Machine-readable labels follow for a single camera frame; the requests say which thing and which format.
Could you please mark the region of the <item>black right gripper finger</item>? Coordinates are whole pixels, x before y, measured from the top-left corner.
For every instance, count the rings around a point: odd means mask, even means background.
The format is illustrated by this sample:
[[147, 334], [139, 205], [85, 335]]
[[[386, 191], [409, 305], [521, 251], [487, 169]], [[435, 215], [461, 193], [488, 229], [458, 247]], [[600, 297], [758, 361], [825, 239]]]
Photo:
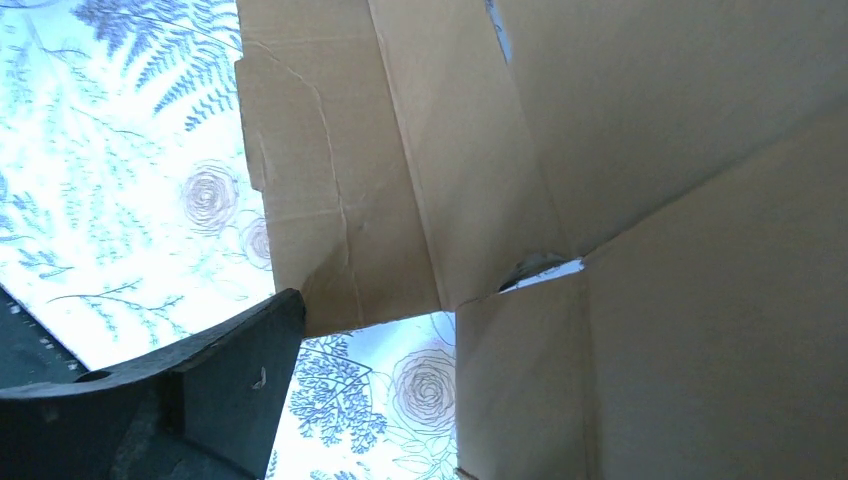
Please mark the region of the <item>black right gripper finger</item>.
[[71, 382], [1, 392], [5, 479], [261, 479], [306, 326], [287, 289]]

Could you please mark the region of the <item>cardboard box sheet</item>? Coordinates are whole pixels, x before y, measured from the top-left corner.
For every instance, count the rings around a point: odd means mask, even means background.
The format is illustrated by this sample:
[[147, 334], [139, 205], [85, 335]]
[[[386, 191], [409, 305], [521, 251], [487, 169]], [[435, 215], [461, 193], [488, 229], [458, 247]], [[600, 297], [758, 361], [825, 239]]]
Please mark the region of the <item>cardboard box sheet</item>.
[[463, 477], [846, 477], [845, 2], [237, 9], [275, 283], [455, 313]]

